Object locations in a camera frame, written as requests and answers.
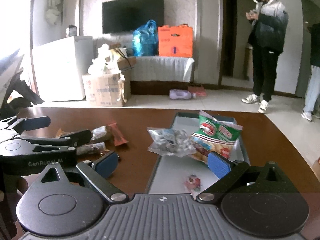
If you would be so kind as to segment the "small red candy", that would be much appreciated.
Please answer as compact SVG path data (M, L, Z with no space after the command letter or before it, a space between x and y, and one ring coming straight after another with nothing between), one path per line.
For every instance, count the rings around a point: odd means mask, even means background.
M201 192L201 180L194 174L187 176L186 180L184 181L185 189L194 197Z

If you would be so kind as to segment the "long orange snack bar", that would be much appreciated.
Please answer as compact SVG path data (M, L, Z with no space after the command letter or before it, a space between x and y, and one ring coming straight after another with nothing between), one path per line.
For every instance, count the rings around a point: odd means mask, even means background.
M124 138L123 134L121 133L116 122L109 124L108 127L112 133L113 142L115 146L120 146L128 143L128 141Z

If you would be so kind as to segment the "brown cardboard box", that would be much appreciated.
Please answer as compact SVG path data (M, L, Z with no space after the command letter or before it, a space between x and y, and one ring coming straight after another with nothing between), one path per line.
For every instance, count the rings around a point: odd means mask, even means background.
M83 75L86 100L102 107L123 107L127 103L125 76L121 73L103 76Z

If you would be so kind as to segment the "clear silver candy bag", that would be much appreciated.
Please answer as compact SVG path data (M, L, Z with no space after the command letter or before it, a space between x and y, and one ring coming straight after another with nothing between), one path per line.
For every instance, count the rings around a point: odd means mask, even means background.
M148 127L147 131L153 140L149 152L180 158L196 153L193 142L183 129Z

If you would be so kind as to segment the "black folded chair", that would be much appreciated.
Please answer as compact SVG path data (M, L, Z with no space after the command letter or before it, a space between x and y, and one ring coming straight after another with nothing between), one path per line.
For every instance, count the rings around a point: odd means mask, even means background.
M44 103L35 92L21 79L20 69L5 87L4 98L1 99L1 120L16 116L23 108Z

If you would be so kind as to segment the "brown pastry packet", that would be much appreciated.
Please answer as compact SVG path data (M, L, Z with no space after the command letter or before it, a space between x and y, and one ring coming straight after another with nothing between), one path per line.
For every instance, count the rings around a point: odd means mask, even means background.
M70 135L72 132L65 132L61 128L56 133L56 138L61 138L65 135ZM111 129L108 126L100 126L93 130L91 130L91 141L92 142L102 142L102 141L108 141L112 138L112 132Z

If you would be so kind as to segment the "green prawn cracker bag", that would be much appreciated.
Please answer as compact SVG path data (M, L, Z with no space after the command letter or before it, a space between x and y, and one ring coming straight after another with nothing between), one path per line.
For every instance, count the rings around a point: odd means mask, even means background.
M217 118L204 111L199 111L199 129L190 135L196 149L191 157L208 163L208 154L216 152L229 159L230 153L240 138L243 127Z

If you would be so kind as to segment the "kettle on fridge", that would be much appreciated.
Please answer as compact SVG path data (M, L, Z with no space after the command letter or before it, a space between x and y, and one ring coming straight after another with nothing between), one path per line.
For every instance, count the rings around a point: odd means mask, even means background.
M72 37L78 35L77 26L71 24L66 28L66 37Z

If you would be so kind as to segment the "small taped cardboard box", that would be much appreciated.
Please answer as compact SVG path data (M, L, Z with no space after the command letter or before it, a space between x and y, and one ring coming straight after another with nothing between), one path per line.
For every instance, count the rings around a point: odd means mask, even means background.
M132 69L136 64L136 57L129 56L125 48L119 47L111 49L111 63L114 63L119 70Z

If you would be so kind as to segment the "white olive snack packet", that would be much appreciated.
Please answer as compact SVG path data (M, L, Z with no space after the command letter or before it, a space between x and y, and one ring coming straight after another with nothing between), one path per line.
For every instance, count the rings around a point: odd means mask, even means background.
M99 154L99 155L105 155L109 152L106 148L106 145L104 142L98 142L94 144L87 144L80 146L76 149L77 155L86 155L86 154Z

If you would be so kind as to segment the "black wall television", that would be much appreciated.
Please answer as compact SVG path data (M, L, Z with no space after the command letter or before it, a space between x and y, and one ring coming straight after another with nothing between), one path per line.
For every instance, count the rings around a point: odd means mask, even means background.
M149 20L164 25L164 0L114 0L102 3L103 34L136 30Z

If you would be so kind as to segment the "grey white tray box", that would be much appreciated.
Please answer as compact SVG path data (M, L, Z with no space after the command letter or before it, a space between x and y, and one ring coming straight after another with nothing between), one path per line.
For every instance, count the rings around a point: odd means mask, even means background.
M176 142L173 153L167 144L164 149L150 146L159 154L148 184L149 194L191 193L198 195L226 175L233 161L249 162L241 136L222 141L214 139L215 127L237 128L236 120L227 116L178 112L170 128L164 128L167 139Z

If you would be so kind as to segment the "orange cardboard box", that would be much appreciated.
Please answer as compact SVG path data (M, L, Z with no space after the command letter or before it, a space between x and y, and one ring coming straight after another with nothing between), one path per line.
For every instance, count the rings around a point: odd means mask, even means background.
M162 57L193 57L193 29L187 24L158 27L158 52Z

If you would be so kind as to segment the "person in blue jeans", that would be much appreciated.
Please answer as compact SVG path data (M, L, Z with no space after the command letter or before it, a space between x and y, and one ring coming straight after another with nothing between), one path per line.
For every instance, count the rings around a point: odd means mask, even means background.
M311 34L311 77L306 91L302 117L308 121L312 121L312 113L319 97L319 23L310 27L309 33Z

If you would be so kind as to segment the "white mini fridge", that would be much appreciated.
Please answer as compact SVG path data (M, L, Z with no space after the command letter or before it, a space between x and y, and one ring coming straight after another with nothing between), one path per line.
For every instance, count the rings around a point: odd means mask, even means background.
M93 38L73 36L33 49L33 64L39 96L46 102L85 98L82 76L93 59Z

